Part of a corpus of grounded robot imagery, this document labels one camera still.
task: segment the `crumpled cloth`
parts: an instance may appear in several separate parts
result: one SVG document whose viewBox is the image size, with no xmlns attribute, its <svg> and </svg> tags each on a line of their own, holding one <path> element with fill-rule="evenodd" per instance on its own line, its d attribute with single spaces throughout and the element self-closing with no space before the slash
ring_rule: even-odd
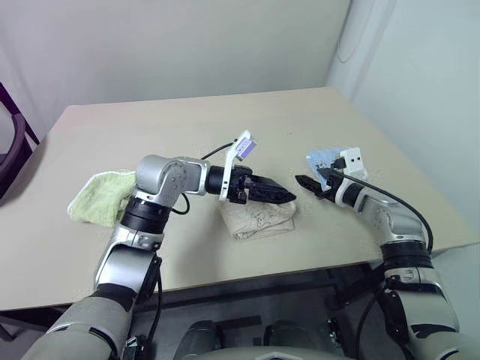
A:
<svg viewBox="0 0 480 360">
<path fill-rule="evenodd" d="M 67 208 L 72 220 L 114 227 L 122 218 L 134 186 L 133 170 L 93 175 Z"/>
<path fill-rule="evenodd" d="M 247 201 L 245 205 L 220 202 L 218 207 L 230 235 L 236 240 L 265 238 L 295 229 L 295 201 L 280 205 L 256 201 Z"/>
</svg>

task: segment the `cloth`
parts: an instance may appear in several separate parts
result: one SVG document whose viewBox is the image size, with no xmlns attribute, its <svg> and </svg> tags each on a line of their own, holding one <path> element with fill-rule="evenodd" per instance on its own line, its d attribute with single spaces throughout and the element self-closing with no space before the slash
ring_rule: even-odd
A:
<svg viewBox="0 0 480 360">
<path fill-rule="evenodd" d="M 93 175 L 67 208 L 72 220 L 114 227 L 135 186 L 135 172 L 106 171 Z"/>
<path fill-rule="evenodd" d="M 219 202 L 218 207 L 230 235 L 236 240 L 265 238 L 295 229 L 295 201 L 280 205 L 256 201 L 245 205 Z"/>
<path fill-rule="evenodd" d="M 347 149 L 349 148 L 324 148 L 323 150 L 313 150 L 307 155 L 308 166 L 312 169 L 323 191 L 328 190 L 329 186 L 326 179 L 318 173 L 317 166 L 330 167 L 337 157 L 340 156 L 340 152 Z"/>
</svg>

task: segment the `black cable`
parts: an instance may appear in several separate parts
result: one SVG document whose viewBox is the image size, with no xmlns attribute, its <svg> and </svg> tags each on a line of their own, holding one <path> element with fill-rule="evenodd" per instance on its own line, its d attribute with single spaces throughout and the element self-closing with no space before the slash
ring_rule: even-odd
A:
<svg viewBox="0 0 480 360">
<path fill-rule="evenodd" d="M 365 320 L 367 319 L 367 315 L 370 312 L 371 308 L 374 306 L 375 301 L 379 298 L 380 295 L 386 289 L 386 285 L 382 289 L 378 289 L 374 294 L 372 299 L 368 302 L 365 310 L 363 310 L 363 314 L 360 317 L 360 321 L 358 321 L 357 332 L 355 335 L 355 359 L 360 360 L 360 337 L 362 336 L 362 329 L 363 325 L 365 324 Z"/>
<path fill-rule="evenodd" d="M 179 211 L 172 208 L 172 212 L 175 212 L 178 215 L 186 215 L 190 211 L 190 201 L 188 201 L 187 195 L 185 195 L 184 193 L 181 193 L 181 195 L 183 196 L 183 198 L 185 199 L 185 202 L 187 203 L 187 208 L 184 211 Z"/>
<path fill-rule="evenodd" d="M 158 304 L 157 304 L 157 312 L 155 313 L 155 318 L 153 319 L 153 323 L 151 324 L 150 331 L 148 332 L 148 337 L 145 342 L 146 346 L 152 347 L 153 336 L 155 335 L 155 331 L 157 330 L 158 320 L 160 319 L 160 315 L 162 314 L 162 277 L 160 272 L 158 273 Z"/>
<path fill-rule="evenodd" d="M 237 139 L 234 139 L 233 142 L 229 142 L 228 144 L 222 145 L 222 146 L 216 148 L 214 151 L 209 152 L 207 155 L 202 157 L 202 160 L 206 160 L 207 158 L 210 158 L 213 154 L 217 154 L 220 150 L 223 150 L 223 149 L 226 149 L 226 148 L 232 146 L 235 141 L 237 141 Z"/>
<path fill-rule="evenodd" d="M 386 195 L 387 197 L 391 197 L 393 200 L 398 201 L 400 204 L 408 208 L 413 214 L 417 215 L 418 219 L 420 219 L 420 221 L 424 224 L 425 230 L 427 230 L 427 236 L 428 236 L 427 251 L 429 254 L 432 253 L 432 249 L 434 248 L 434 234 L 432 233 L 432 229 L 430 228 L 430 225 L 428 224 L 427 219 L 425 219 L 423 215 L 420 214 L 420 212 L 416 208 L 411 206 L 405 200 L 402 200 L 400 197 L 395 196 L 392 193 L 389 193 L 387 190 L 380 189 L 379 187 L 376 187 L 372 184 L 362 181 L 359 178 L 354 178 L 353 176 L 345 175 L 342 172 L 339 172 L 337 170 L 334 170 L 334 169 L 331 169 L 331 170 L 335 171 L 338 175 L 343 176 L 346 179 L 352 180 L 353 182 L 358 182 L 360 185 L 363 185 L 363 186 L 366 186 L 367 188 L 378 191 L 379 193 Z"/>
</svg>

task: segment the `floor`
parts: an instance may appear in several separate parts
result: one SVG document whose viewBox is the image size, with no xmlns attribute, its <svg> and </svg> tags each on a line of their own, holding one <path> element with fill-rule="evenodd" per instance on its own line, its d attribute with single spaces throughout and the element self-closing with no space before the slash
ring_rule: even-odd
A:
<svg viewBox="0 0 480 360">
<path fill-rule="evenodd" d="M 233 328 L 225 331 L 227 347 L 252 346 L 254 338 L 262 338 L 265 326 L 275 320 L 292 320 L 304 326 L 320 350 L 342 355 L 329 337 L 326 320 L 329 317 L 324 299 L 332 288 L 305 289 L 277 295 L 261 295 L 240 300 L 192 304 L 164 309 L 155 334 L 157 359 L 171 360 L 187 328 L 199 320 L 225 321 L 244 317 L 257 317 L 260 325 Z M 345 309 L 350 331 L 362 314 L 369 296 L 358 300 Z M 131 335 L 148 332 L 153 311 L 137 313 L 132 322 Z M 38 331 L 20 331 L 6 325 L 16 340 L 6 343 L 0 340 L 0 359 L 20 359 L 26 350 L 41 336 Z M 401 351 L 388 338 L 383 324 L 383 315 L 375 306 L 370 312 L 362 333 L 361 348 L 365 359 L 403 359 Z"/>
</svg>

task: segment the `beige cloth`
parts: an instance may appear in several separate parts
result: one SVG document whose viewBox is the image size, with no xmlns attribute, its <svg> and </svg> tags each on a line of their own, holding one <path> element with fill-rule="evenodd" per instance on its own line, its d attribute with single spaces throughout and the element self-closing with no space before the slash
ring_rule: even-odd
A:
<svg viewBox="0 0 480 360">
<path fill-rule="evenodd" d="M 295 201 L 280 205 L 255 201 L 246 205 L 219 202 L 219 209 L 230 235 L 236 240 L 265 238 L 295 229 Z"/>
</svg>

